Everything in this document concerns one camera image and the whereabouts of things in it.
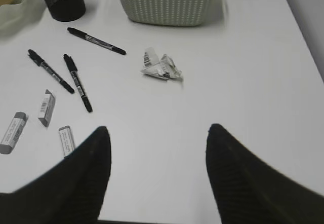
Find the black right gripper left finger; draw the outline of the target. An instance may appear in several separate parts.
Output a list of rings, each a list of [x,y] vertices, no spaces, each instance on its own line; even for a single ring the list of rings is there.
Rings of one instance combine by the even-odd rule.
[[[111,172],[111,143],[98,127],[70,155],[1,195],[1,223],[97,223]]]

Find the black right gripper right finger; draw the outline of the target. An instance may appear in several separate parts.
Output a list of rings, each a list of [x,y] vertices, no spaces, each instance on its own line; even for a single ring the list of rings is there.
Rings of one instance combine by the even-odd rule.
[[[258,158],[212,124],[206,168],[222,223],[323,223],[323,196]]]

